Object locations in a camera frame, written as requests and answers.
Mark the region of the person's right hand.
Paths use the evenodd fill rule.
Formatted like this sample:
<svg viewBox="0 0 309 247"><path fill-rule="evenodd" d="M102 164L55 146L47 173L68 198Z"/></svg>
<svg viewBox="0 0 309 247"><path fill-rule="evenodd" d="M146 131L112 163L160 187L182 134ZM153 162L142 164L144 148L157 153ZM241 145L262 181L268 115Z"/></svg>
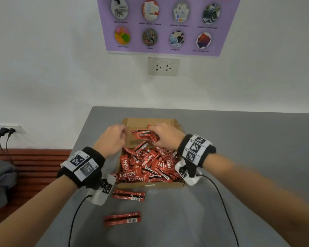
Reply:
<svg viewBox="0 0 309 247"><path fill-rule="evenodd" d="M159 124L165 124L165 143L153 143L153 145L155 147L177 150L186 135L172 125L166 123Z"/></svg>

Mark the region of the red coffee stick packet bundle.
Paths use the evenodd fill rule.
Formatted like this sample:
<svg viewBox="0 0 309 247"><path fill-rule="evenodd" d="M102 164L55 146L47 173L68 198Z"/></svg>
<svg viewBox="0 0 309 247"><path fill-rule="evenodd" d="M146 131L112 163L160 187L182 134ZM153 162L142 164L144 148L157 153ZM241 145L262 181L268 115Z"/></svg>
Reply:
<svg viewBox="0 0 309 247"><path fill-rule="evenodd" d="M157 142L160 137L155 132L149 130L149 127L151 127L150 124L148 124L146 129L132 130L131 133L136 139Z"/></svg>

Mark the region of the pile of red sachets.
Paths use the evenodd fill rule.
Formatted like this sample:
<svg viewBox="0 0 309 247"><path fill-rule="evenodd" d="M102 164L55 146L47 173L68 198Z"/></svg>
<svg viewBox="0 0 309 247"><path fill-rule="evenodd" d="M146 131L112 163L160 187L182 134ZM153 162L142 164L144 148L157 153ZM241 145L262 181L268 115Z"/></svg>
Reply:
<svg viewBox="0 0 309 247"><path fill-rule="evenodd" d="M116 170L111 175L116 178L116 184L183 183L175 170L178 161L176 150L143 141L134 148L122 148Z"/></svg>

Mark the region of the purple poster with round pictures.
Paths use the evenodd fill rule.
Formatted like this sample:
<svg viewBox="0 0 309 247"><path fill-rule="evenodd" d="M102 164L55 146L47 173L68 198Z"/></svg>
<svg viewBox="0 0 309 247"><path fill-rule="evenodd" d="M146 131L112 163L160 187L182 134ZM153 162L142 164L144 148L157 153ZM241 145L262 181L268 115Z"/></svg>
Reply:
<svg viewBox="0 0 309 247"><path fill-rule="evenodd" d="M106 50L219 57L241 0L97 0Z"/></svg>

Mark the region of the brown cardboard box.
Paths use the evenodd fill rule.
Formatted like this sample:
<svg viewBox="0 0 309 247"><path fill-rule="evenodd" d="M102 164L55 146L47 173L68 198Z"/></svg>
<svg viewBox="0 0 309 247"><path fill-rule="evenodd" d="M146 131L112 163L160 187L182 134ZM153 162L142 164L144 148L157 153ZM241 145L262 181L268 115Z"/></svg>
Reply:
<svg viewBox="0 0 309 247"><path fill-rule="evenodd" d="M181 132L184 132L180 124L176 119L142 119L142 118L124 118L122 123L126 125L128 128L126 142L124 147L128 148L134 148L138 146L141 142L146 140L140 140L136 139L134 135L132 135L131 131L136 129L146 129L148 124L155 125L157 123L166 123L174 126ZM139 188L139 187L151 187L151 188L182 188L184 187L185 182L183 180L183 183L147 183L147 184L141 184L141 183L132 183L132 184L116 184L116 187L119 189L128 189L128 188Z"/></svg>

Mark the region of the person's right forearm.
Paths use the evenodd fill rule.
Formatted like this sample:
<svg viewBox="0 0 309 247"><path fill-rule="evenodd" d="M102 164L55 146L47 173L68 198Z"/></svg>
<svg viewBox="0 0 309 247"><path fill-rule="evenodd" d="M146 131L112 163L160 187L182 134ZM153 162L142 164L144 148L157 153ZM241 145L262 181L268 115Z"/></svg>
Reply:
<svg viewBox="0 0 309 247"><path fill-rule="evenodd" d="M309 204L303 199L217 153L205 158L203 168L291 247L309 247Z"/></svg>

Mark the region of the white wall socket plate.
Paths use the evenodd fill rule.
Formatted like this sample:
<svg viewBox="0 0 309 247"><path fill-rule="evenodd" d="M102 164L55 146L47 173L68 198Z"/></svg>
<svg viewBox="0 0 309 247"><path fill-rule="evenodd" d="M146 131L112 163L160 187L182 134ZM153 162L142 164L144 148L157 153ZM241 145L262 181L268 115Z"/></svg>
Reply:
<svg viewBox="0 0 309 247"><path fill-rule="evenodd" d="M7 128L7 129L15 129L17 134L26 134L26 131L22 128L20 124L17 123L0 123L0 129Z"/></svg>

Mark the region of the brown wooden slatted bench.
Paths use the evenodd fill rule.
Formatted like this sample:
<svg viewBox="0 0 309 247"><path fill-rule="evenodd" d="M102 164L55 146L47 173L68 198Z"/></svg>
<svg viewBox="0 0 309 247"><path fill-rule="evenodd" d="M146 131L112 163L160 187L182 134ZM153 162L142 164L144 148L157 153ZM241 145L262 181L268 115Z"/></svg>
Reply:
<svg viewBox="0 0 309 247"><path fill-rule="evenodd" d="M71 149L9 149L17 167L17 184L8 191L8 204L0 209L0 223L53 182Z"/></svg>

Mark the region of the grey cloth bag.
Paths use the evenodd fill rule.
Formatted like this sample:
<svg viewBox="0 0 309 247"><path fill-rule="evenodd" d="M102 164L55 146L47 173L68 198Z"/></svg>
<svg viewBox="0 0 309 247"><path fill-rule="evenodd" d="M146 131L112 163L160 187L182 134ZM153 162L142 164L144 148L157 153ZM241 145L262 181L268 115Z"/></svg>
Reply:
<svg viewBox="0 0 309 247"><path fill-rule="evenodd" d="M0 160L0 209L8 204L8 191L17 183L17 168L8 161Z"/></svg>

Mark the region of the black wrist band with markers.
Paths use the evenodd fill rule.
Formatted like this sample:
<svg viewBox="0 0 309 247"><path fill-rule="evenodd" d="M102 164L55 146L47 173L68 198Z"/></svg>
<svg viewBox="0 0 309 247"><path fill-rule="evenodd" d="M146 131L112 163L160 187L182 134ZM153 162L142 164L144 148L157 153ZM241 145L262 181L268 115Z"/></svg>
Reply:
<svg viewBox="0 0 309 247"><path fill-rule="evenodd" d="M181 141L177 152L185 161L181 167L190 178L195 178L198 167L202 168L206 157L217 152L216 147L207 139L194 134L187 134Z"/></svg>
<svg viewBox="0 0 309 247"><path fill-rule="evenodd" d="M78 188L86 187L93 190L100 188L102 180L102 167L105 163L102 154L91 147L77 151L61 164L57 179L66 176Z"/></svg>

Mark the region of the person's left hand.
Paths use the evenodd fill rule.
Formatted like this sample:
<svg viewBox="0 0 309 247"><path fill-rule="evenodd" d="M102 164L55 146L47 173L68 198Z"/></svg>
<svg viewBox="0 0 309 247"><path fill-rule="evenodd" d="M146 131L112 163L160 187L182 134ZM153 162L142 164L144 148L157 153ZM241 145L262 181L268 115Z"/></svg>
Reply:
<svg viewBox="0 0 309 247"><path fill-rule="evenodd" d="M116 144L113 140L113 125L108 127L93 145L92 149L100 153L105 159L118 153L124 145Z"/></svg>

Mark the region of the person's left forearm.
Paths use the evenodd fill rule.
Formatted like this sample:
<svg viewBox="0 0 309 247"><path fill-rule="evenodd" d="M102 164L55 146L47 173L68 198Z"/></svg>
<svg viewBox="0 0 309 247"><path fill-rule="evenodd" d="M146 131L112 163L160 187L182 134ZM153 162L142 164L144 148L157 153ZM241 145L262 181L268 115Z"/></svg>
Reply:
<svg viewBox="0 0 309 247"><path fill-rule="evenodd" d="M0 223L0 247L34 247L78 189L62 176Z"/></svg>

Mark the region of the white double wall socket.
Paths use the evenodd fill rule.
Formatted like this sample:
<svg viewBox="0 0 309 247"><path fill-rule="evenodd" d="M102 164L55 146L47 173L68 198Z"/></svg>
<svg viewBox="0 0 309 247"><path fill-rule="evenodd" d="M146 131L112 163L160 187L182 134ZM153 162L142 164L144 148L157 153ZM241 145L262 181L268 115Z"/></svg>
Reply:
<svg viewBox="0 0 309 247"><path fill-rule="evenodd" d="M176 58L148 58L148 75L177 77L180 59Z"/></svg>

